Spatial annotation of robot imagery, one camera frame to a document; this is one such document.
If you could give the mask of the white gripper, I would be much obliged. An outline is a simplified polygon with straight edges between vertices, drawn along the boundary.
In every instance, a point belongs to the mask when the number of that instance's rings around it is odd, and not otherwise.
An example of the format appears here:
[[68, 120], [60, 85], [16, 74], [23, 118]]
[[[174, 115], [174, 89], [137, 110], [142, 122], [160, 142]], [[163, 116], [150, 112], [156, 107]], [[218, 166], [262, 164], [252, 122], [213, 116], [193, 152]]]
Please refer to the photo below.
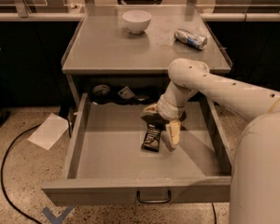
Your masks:
[[170, 120], [168, 124], [165, 125], [166, 131], [168, 132], [169, 141], [172, 147], [176, 147], [179, 143], [181, 122], [180, 118], [185, 111], [184, 106], [171, 105], [162, 96], [157, 104], [152, 104], [144, 108], [145, 113], [149, 114], [160, 114], [163, 119]]

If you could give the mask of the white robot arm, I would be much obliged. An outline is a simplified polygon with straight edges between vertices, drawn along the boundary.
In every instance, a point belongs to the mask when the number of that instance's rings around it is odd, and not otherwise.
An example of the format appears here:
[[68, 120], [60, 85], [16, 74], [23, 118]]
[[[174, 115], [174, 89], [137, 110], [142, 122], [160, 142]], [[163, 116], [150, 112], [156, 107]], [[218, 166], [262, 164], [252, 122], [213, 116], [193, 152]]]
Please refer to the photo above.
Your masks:
[[175, 59], [159, 101], [145, 108], [169, 121], [179, 142], [186, 101], [200, 92], [248, 122], [238, 140], [231, 173], [229, 224], [280, 224], [280, 92], [213, 75], [208, 65]]

